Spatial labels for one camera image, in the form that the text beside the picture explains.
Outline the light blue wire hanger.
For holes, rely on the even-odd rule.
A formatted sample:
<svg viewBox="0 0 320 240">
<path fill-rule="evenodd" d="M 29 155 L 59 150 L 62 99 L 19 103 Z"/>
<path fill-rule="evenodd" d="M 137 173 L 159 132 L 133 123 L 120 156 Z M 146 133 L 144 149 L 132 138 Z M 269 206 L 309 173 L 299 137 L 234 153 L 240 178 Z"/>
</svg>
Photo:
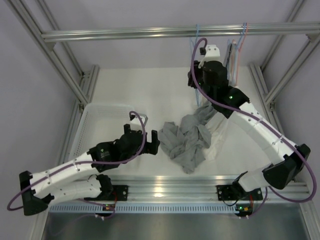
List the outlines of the light blue wire hanger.
<svg viewBox="0 0 320 240">
<path fill-rule="evenodd" d="M 190 54 L 192 55 L 193 54 L 193 50 L 194 50 L 194 47 L 195 47 L 195 43 L 198 41 L 198 37 L 199 37 L 199 24 L 196 24 L 195 25 L 195 36 L 194 38 L 190 37 L 189 38 L 189 48 L 190 48 Z M 198 107 L 201 106 L 201 101 L 200 101 L 200 96 L 199 96 L 199 91 L 198 89 L 196 88 L 195 89 L 195 100 L 196 100 L 196 105 Z"/>
</svg>

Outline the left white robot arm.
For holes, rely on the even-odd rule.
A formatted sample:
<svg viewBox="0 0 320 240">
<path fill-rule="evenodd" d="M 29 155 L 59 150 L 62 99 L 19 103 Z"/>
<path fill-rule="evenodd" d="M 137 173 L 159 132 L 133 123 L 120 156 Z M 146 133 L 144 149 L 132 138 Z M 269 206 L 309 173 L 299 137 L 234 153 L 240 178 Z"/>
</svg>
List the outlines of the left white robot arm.
<svg viewBox="0 0 320 240">
<path fill-rule="evenodd" d="M 142 154 L 156 155 L 160 145 L 156 130 L 151 131 L 151 141 L 147 141 L 142 130 L 132 130 L 129 124 L 123 129 L 119 139 L 101 142 L 60 166 L 38 173 L 20 173 L 24 215 L 36 215 L 50 206 L 77 199 L 108 200 L 114 187 L 104 172 Z"/>
</svg>

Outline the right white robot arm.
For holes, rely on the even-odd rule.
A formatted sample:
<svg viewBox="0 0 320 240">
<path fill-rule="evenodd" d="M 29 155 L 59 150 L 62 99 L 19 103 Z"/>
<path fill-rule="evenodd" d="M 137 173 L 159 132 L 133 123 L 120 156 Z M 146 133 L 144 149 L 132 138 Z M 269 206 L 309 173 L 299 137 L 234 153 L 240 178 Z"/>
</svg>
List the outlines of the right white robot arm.
<svg viewBox="0 0 320 240">
<path fill-rule="evenodd" d="M 191 62 L 188 85 L 198 89 L 224 118 L 240 127 L 264 151 L 269 163 L 241 173 L 232 183 L 233 194 L 244 199 L 251 191 L 272 187 L 284 189 L 305 166 L 311 150 L 283 136 L 239 88 L 229 84 L 227 69 L 219 61 Z"/>
</svg>

